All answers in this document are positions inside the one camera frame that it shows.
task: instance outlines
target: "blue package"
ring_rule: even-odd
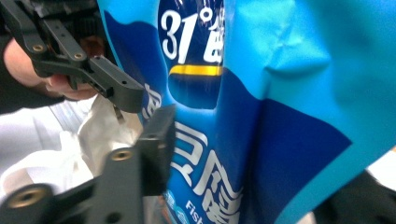
[[[391,149],[396,3],[99,0],[144,123],[177,106],[174,223],[295,223]]]

